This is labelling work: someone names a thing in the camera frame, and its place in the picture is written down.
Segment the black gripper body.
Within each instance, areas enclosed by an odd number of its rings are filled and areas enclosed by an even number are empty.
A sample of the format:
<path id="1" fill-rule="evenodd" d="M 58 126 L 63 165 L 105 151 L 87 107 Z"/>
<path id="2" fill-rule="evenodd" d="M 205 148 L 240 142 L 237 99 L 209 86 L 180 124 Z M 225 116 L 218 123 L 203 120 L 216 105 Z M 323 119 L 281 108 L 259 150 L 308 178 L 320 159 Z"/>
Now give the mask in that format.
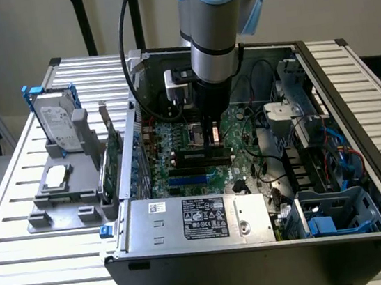
<path id="1" fill-rule="evenodd" d="M 229 77 L 219 83 L 201 80 L 192 83 L 194 105 L 200 112 L 203 125 L 220 122 L 222 113 L 228 109 L 230 103 L 231 80 Z"/>

